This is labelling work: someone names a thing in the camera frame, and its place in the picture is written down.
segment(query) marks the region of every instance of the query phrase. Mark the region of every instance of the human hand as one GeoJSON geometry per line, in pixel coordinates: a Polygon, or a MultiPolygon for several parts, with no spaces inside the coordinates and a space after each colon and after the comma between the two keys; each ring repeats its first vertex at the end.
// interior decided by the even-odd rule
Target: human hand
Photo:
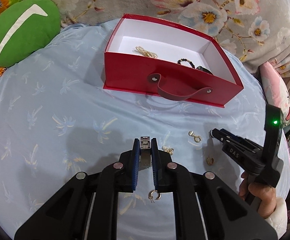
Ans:
{"type": "Polygon", "coordinates": [[[259,197],[262,202],[258,208],[258,214],[262,218],[268,218],[276,208],[276,189],[269,187],[267,185],[253,182],[248,185],[248,173],[244,172],[241,175],[241,178],[244,179],[239,186],[239,196],[242,200],[245,200],[248,192],[252,193],[255,197],[259,197]]]}

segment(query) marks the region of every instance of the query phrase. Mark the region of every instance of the green cushion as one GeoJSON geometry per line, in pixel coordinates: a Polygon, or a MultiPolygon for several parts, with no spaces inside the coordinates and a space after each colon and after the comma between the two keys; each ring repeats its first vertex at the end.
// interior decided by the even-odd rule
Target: green cushion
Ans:
{"type": "Polygon", "coordinates": [[[10,67],[49,44],[60,32],[60,20],[51,0],[24,0],[6,9],[0,15],[0,66],[10,67]]]}

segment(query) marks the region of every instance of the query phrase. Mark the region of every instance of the bed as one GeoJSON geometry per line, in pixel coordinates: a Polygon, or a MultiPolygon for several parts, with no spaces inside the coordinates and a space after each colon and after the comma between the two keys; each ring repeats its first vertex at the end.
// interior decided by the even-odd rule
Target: bed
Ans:
{"type": "MultiPolygon", "coordinates": [[[[242,169],[209,131],[224,128],[264,143],[263,90],[229,52],[244,89],[225,108],[104,90],[104,49],[117,23],[71,25],[0,78],[0,225],[12,239],[73,175],[100,172],[130,150],[134,138],[157,138],[160,149],[174,149],[173,161],[195,173],[213,171],[236,192],[242,169]],[[202,141],[196,143],[189,131],[202,141]]],[[[277,195],[286,198],[290,158],[284,135],[279,157],[284,169],[277,195]]],[[[119,240],[174,239],[172,195],[151,203],[153,189],[152,170],[145,169],[136,191],[120,194],[119,240]]]]}

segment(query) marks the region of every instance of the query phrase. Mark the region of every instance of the red box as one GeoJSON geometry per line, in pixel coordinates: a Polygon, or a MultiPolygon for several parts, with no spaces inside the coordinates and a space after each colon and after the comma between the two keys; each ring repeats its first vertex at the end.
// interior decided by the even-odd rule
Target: red box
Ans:
{"type": "Polygon", "coordinates": [[[125,14],[105,49],[105,89],[224,107],[244,87],[216,40],[159,18],[125,14]],[[135,50],[155,52],[156,59],[135,50]],[[177,64],[186,58],[213,75],[177,64]]]}

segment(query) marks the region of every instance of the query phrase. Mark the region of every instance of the brown leather handle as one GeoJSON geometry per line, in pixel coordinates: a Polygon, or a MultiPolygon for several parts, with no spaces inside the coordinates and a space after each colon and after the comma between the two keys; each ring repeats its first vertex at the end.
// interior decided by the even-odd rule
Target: brown leather handle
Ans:
{"type": "Polygon", "coordinates": [[[161,97],[166,98],[168,100],[173,100],[173,101],[184,101],[184,100],[189,99],[195,95],[209,94],[213,91],[213,88],[211,88],[211,87],[203,87],[203,88],[200,88],[198,90],[194,90],[193,93],[190,93],[188,95],[176,95],[174,93],[171,93],[171,92],[168,92],[168,91],[162,89],[161,82],[162,82],[163,77],[161,74],[159,74],[159,73],[151,74],[148,76],[147,79],[150,83],[157,83],[157,92],[159,93],[159,95],[161,97]]]}

